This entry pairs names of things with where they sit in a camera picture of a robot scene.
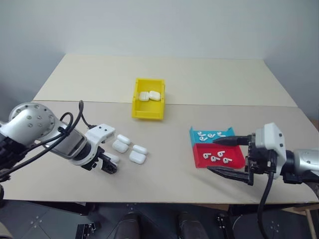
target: yellow plastic tray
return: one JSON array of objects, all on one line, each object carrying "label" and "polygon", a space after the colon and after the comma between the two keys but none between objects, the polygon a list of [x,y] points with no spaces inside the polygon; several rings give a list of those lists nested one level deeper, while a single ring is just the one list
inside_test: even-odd
[{"label": "yellow plastic tray", "polygon": [[[149,100],[141,102],[139,92],[157,91],[160,93],[160,101]],[[132,104],[132,117],[140,119],[162,120],[164,118],[165,105],[165,81],[161,79],[137,78]]]}]

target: black floor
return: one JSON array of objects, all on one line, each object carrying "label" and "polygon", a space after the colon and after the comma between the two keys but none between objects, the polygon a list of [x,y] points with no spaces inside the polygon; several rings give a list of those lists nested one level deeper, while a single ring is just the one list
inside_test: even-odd
[{"label": "black floor", "polygon": [[[180,212],[194,214],[211,239],[223,239],[216,216],[221,211],[187,204],[98,204],[88,216],[59,211],[48,207],[8,201],[0,209],[0,222],[15,239],[73,239],[78,224],[100,221],[102,228],[89,238],[112,239],[120,219],[129,212],[141,216],[143,239],[176,239],[176,218]],[[256,214],[232,217],[236,239],[261,239]],[[311,239],[305,216],[284,211],[264,213],[270,239]]]}]

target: tabletop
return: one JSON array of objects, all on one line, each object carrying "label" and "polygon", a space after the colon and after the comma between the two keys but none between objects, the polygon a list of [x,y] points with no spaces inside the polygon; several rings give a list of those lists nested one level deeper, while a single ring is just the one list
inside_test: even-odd
[{"label": "tabletop", "polygon": [[263,60],[75,54],[34,99],[131,103],[136,78],[164,79],[166,104],[297,106]]},{"label": "tabletop", "polygon": [[[70,111],[77,114],[77,102],[39,102],[57,117]],[[5,199],[63,202],[170,202],[170,203],[259,203],[267,175],[255,175],[254,186],[222,178],[194,166],[189,129],[225,130],[232,126],[237,135],[247,135],[274,122],[283,132],[286,147],[313,148],[319,133],[297,107],[166,105],[164,120],[131,118],[131,104],[86,102],[84,114],[91,124],[106,123],[116,134],[144,146],[149,154],[144,164],[131,162],[129,153],[115,152],[114,139],[102,144],[121,159],[118,172],[87,171],[68,160],[48,153],[11,174],[4,182]],[[87,130],[81,122],[77,128]],[[305,184],[274,181],[267,202],[295,203],[318,201]]]}]

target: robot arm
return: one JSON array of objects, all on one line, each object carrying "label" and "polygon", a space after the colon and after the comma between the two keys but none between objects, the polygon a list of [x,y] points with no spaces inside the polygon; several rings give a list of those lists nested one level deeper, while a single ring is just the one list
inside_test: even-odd
[{"label": "robot arm", "polygon": [[0,124],[0,182],[9,179],[9,174],[27,165],[20,162],[28,152],[43,145],[46,149],[33,161],[45,154],[53,152],[68,159],[72,164],[91,170],[101,162],[101,169],[113,174],[117,171],[117,158],[104,154],[99,146],[113,136],[115,129],[106,124],[91,127],[85,135],[75,129],[76,124],[83,118],[83,102],[79,103],[80,112],[73,123],[59,120],[46,106],[37,103],[24,103],[15,107],[9,116],[9,122]]},{"label": "robot arm", "polygon": [[286,150],[284,135],[274,123],[266,124],[248,136],[219,138],[214,143],[248,146],[245,172],[228,167],[208,167],[225,178],[253,185],[255,173],[273,173],[274,179],[282,175],[284,182],[290,184],[319,182],[319,150]]}]

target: wire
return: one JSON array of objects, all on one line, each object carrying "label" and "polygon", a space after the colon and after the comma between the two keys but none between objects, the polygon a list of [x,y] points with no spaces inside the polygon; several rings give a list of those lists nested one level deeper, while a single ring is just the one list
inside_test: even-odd
[{"label": "wire", "polygon": [[92,128],[94,128],[94,127],[97,126],[97,125],[92,125],[92,124],[87,123],[87,121],[85,120],[83,114],[81,115],[81,118],[82,118],[82,120],[83,120],[83,123],[84,123],[89,129],[92,129]]},{"label": "wire", "polygon": [[266,203],[268,194],[269,194],[270,189],[271,189],[271,185],[273,183],[273,179],[274,179],[274,172],[269,172],[267,185],[265,187],[264,194],[260,200],[258,210],[257,210],[257,223],[258,223],[259,230],[260,230],[261,234],[263,235],[264,239],[268,239],[268,236],[265,232],[264,225],[263,225],[263,210],[264,210],[264,205]]},{"label": "wire", "polygon": [[242,216],[243,216],[243,215],[241,215],[241,216],[239,216],[238,218],[236,218],[236,220],[234,221],[234,224],[233,224],[233,228],[232,228],[232,230],[234,230],[234,227],[235,227],[236,222],[237,222],[237,221],[238,221],[238,219],[240,219]]},{"label": "wire", "polygon": [[83,114],[83,109],[84,109],[84,103],[83,101],[79,101],[79,113],[77,118],[75,119],[73,124],[68,124],[68,126],[65,128],[65,131],[63,132],[63,135],[56,141],[54,142],[51,146],[49,146],[48,148],[46,148],[44,151],[38,153],[36,156],[28,159],[27,161],[18,164],[16,167],[13,167],[9,170],[7,170],[6,172],[0,174],[0,179],[7,177],[9,174],[17,171],[18,169],[34,162],[35,160],[37,160],[39,157],[42,157],[43,155],[45,155],[47,152],[49,152],[50,150],[52,150],[55,146],[57,146],[60,142],[62,142],[68,135],[70,132],[72,132],[72,130],[74,130],[74,128],[76,127],[76,125],[78,124],[79,120],[81,119],[81,115]]},{"label": "wire", "polygon": [[26,154],[26,153],[28,153],[28,152],[34,150],[35,148],[38,148],[38,147],[41,146],[41,145],[45,145],[45,144],[47,144],[47,143],[50,143],[50,142],[52,142],[52,141],[54,141],[54,140],[60,138],[62,135],[64,135],[65,132],[68,131],[68,127],[70,128],[71,125],[73,124],[73,114],[70,113],[70,112],[64,113],[64,114],[61,116],[60,121],[62,121],[66,116],[70,116],[70,121],[69,121],[68,126],[65,128],[65,131],[64,131],[63,133],[58,134],[58,135],[55,136],[55,137],[52,137],[52,138],[47,139],[47,140],[45,140],[45,141],[42,141],[41,143],[38,143],[38,144],[36,144],[36,145],[34,145],[34,146],[28,148],[27,150],[25,150],[24,152],[22,152],[20,155],[24,155],[24,154]]}]

